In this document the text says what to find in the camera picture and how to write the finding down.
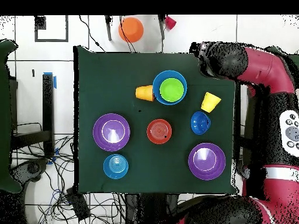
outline dark green table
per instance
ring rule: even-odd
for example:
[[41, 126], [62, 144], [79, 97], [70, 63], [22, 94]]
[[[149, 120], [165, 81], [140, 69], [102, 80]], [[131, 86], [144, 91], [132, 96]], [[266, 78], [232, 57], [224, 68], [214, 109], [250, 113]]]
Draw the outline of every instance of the dark green table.
[[[78, 49], [79, 70], [79, 192], [99, 193], [234, 193], [231, 185], [233, 82], [200, 75], [193, 54], [95, 53]], [[138, 86], [152, 84], [162, 71], [180, 72], [187, 81], [186, 97], [174, 106], [135, 98]], [[211, 127], [195, 135], [190, 118], [200, 110], [205, 92], [222, 99], [209, 114]], [[112, 154], [101, 150], [92, 130], [103, 114], [122, 115], [131, 129], [127, 145], [114, 153], [126, 157], [128, 173], [119, 180], [108, 178], [103, 161]], [[163, 118], [172, 126], [172, 137], [163, 145], [147, 138], [147, 126]], [[188, 155], [202, 142], [212, 142], [225, 153], [226, 167], [214, 180], [196, 178], [189, 170]]]

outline white floor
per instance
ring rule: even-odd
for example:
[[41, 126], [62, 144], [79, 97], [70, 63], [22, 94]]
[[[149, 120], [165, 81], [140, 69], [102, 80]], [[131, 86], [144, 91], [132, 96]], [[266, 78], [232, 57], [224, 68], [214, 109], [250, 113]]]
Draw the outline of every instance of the white floor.
[[[258, 47], [279, 46], [287, 53], [295, 53], [299, 49], [299, 21], [296, 16], [282, 15], [169, 15], [177, 21], [172, 30], [165, 30], [164, 52], [187, 53], [191, 42], [201, 41], [229, 41], [250, 43]], [[144, 25], [142, 39], [133, 44], [136, 51], [141, 53], [155, 53], [161, 51], [161, 34], [157, 15], [137, 15]], [[64, 39], [65, 17], [46, 16], [46, 30], [39, 30], [40, 39]], [[88, 24], [91, 36], [106, 51], [128, 51], [127, 43], [118, 34], [119, 16], [113, 17], [111, 33], [112, 41], [107, 38], [104, 16], [82, 16]], [[74, 72], [73, 72], [73, 46], [84, 46], [92, 51], [101, 51], [88, 35], [88, 28], [79, 16], [68, 17], [69, 38], [63, 42], [34, 42], [34, 17], [33, 16], [0, 16], [0, 39], [15, 40], [19, 46], [8, 58], [8, 68], [12, 76], [19, 82], [18, 88], [18, 124], [42, 122], [42, 74], [52, 72], [57, 77], [57, 88], [54, 89], [54, 119], [55, 139], [71, 138], [74, 133]], [[242, 115], [244, 124], [246, 117], [246, 86], [242, 87]], [[24, 125], [18, 132], [38, 131], [38, 125]], [[56, 148], [62, 145], [59, 141]], [[18, 152], [18, 159], [13, 165], [21, 163], [27, 155]], [[65, 145], [60, 153], [71, 155], [69, 145]], [[73, 163], [68, 163], [63, 178], [65, 187], [69, 188], [74, 182]], [[47, 165], [46, 172], [51, 178], [52, 186], [58, 185], [57, 171], [53, 164]], [[236, 184], [241, 189], [241, 179], [236, 178]], [[37, 183], [30, 183], [26, 193], [26, 214], [29, 224], [37, 224], [41, 217], [39, 206], [42, 210], [49, 208], [53, 190], [46, 174]], [[194, 197], [193, 194], [182, 194], [180, 200]], [[96, 216], [111, 216], [117, 213], [112, 205], [112, 194], [86, 195], [89, 207]], [[67, 218], [74, 212], [67, 211]], [[104, 224], [104, 221], [94, 217], [81, 221], [69, 220], [69, 224]], [[109, 223], [120, 223], [120, 216], [115, 218], [103, 217]], [[54, 221], [51, 224], [67, 224], [66, 221]]]

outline small blue bowl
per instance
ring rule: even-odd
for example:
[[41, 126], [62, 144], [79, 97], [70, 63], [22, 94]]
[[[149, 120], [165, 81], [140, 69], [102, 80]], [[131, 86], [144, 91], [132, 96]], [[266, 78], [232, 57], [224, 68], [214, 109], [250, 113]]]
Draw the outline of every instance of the small blue bowl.
[[[184, 86], [183, 96], [175, 102], [168, 102], [168, 101], [164, 100], [162, 98], [162, 96], [160, 95], [160, 86], [161, 86], [162, 82], [168, 78], [175, 78], [177, 80], [180, 80], [180, 82]], [[157, 75], [156, 78], [154, 79], [154, 82], [152, 83], [152, 91], [154, 92], [156, 99], [160, 103], [162, 103], [164, 105], [169, 105], [169, 106], [175, 105], [175, 104], [178, 104], [185, 97], [185, 95], [187, 93], [187, 82], [186, 82], [185, 78], [177, 71], [163, 71], [159, 75]]]
[[191, 117], [191, 129], [196, 135], [204, 134], [211, 125], [211, 120], [202, 111], [195, 112]]
[[120, 179], [128, 172], [128, 161], [122, 155], [110, 155], [103, 164], [105, 174], [111, 179]]

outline orange cup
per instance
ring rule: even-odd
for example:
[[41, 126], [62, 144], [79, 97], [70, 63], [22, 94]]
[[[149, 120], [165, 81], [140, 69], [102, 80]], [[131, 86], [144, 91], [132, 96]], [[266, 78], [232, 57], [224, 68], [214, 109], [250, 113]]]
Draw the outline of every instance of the orange cup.
[[141, 21], [134, 17], [128, 17], [122, 20], [121, 23], [123, 29], [121, 29], [121, 26], [119, 25], [119, 36], [125, 42], [133, 43], [141, 39], [143, 35], [143, 25]]

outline red cup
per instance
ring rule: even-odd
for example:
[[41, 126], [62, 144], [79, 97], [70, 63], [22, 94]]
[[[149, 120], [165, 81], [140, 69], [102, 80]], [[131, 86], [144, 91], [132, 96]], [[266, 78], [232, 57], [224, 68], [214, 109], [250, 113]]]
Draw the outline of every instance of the red cup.
[[154, 144], [164, 144], [171, 138], [171, 125], [161, 118], [153, 120], [147, 127], [147, 137]]
[[173, 20], [172, 18], [170, 18], [169, 16], [167, 16], [165, 18], [165, 24], [166, 24], [166, 27], [169, 29], [169, 30], [172, 30], [173, 27], [175, 26], [176, 24], [176, 21]]

